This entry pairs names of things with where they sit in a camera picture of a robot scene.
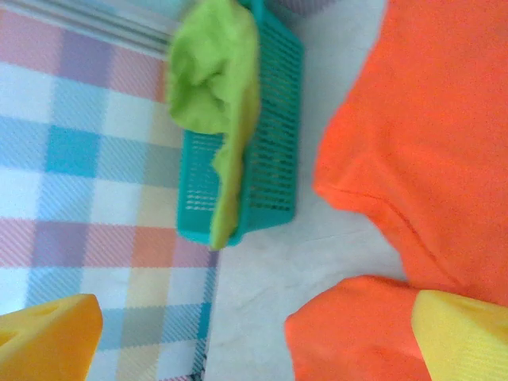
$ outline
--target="lime green cloth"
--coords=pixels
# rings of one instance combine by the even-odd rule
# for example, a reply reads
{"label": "lime green cloth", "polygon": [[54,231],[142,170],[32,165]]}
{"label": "lime green cloth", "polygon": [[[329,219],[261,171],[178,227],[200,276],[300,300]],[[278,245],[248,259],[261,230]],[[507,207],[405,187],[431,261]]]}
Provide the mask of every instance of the lime green cloth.
{"label": "lime green cloth", "polygon": [[260,112],[259,37],[251,13],[233,0],[201,0],[169,52],[167,100],[181,127],[223,133],[213,166],[221,180],[210,245],[223,248],[238,225],[245,146]]}

